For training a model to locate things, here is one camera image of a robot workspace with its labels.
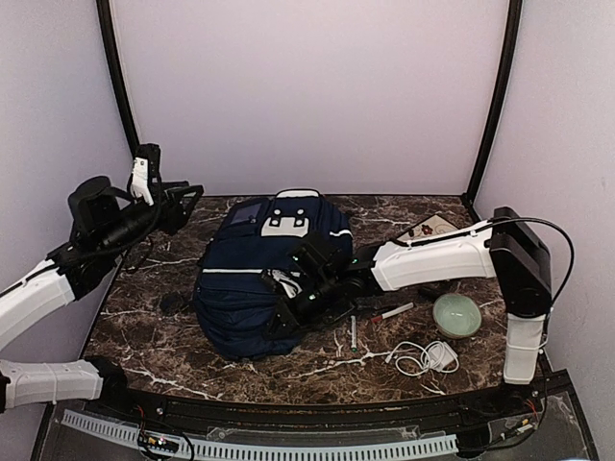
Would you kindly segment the navy blue student backpack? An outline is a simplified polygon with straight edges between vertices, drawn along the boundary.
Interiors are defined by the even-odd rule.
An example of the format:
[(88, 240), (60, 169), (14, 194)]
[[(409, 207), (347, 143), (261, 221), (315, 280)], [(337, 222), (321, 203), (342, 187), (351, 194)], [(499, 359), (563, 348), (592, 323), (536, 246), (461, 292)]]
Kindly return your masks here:
[(201, 329), (223, 357), (239, 361), (288, 354), (302, 341), (306, 326), (294, 326), (287, 338), (264, 338), (283, 296), (267, 286), (260, 273), (280, 269), (298, 274), (304, 288), (309, 279), (290, 252), (312, 231), (351, 256), (348, 216), (316, 190), (286, 190), (230, 209), (199, 261), (192, 296)]

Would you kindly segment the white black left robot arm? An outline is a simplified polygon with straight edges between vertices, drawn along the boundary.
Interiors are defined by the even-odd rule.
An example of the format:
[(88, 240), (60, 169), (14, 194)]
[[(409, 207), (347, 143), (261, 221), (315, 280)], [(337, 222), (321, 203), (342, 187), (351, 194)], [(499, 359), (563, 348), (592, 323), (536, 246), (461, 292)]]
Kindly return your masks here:
[[(182, 229), (204, 193), (189, 182), (154, 183), (154, 202), (133, 198), (106, 176), (91, 178), (69, 196), (73, 216), (69, 239), (28, 275), (1, 293), (1, 345), (60, 308), (81, 300), (112, 272), (121, 256), (154, 231)], [(64, 363), (1, 362), (1, 408), (98, 400), (115, 419), (135, 412), (127, 378), (104, 357)]]

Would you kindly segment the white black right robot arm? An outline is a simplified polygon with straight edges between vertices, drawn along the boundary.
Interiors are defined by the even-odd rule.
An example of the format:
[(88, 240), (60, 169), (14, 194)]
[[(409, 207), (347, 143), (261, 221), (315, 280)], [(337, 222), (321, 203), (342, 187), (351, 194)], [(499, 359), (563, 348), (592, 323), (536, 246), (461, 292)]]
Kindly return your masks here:
[(534, 378), (546, 324), (561, 293), (552, 288), (550, 251), (531, 229), (546, 223), (502, 206), (491, 219), (462, 230), (392, 238), (354, 255), (344, 255), (324, 236), (310, 232), (288, 254), (303, 276), (294, 294), (271, 271), (261, 273), (279, 295), (265, 335), (289, 337), (323, 312), (357, 298), (447, 279), (496, 279), (507, 316), (505, 384), (491, 394), (490, 407), (509, 417), (528, 399), (525, 385)]

